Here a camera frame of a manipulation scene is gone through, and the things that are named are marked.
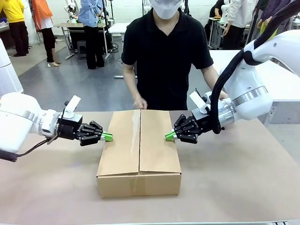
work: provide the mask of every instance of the person in orange shirt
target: person in orange shirt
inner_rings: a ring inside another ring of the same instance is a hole
[[[29,53],[29,40],[22,0],[0,0],[0,12],[2,10],[7,17],[10,34],[15,42],[17,54],[14,57],[26,56]]]
[[[58,67],[60,62],[55,54],[55,37],[52,31],[53,23],[51,20],[52,12],[46,0],[29,0],[29,6],[36,28],[41,30],[43,34],[47,62],[52,66]]]

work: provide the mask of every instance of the purple shirt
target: purple shirt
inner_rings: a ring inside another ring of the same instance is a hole
[[[279,10],[287,6],[291,0],[269,0],[267,7],[262,13],[262,21],[269,19],[270,16],[274,16]]]

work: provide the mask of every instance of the person's hand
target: person's hand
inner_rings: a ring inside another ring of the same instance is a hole
[[[140,94],[137,94],[134,97],[134,104],[135,109],[147,109],[147,102],[145,99],[142,98]]]
[[[266,19],[265,23],[266,23],[266,26],[268,26],[269,22],[271,21],[272,19],[272,16],[269,17],[269,19]]]
[[[261,29],[262,28],[262,24],[263,24],[263,20],[261,19],[258,24],[257,24],[257,28]]]
[[[225,92],[221,91],[219,99],[223,100],[223,99],[226,99],[226,98],[228,98],[228,95]]]
[[[229,31],[229,27],[227,26],[223,31],[223,36],[226,36]]]

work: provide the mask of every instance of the yellow shirt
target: yellow shirt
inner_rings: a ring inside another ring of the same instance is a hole
[[[4,11],[9,23],[24,21],[22,0],[0,0],[0,12]]]

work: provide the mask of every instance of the box lid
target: box lid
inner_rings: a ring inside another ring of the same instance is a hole
[[[141,110],[140,172],[181,173],[176,144],[165,140],[171,129],[168,111]]]
[[[114,112],[108,132],[113,134],[102,152],[97,176],[139,172],[140,110]]]

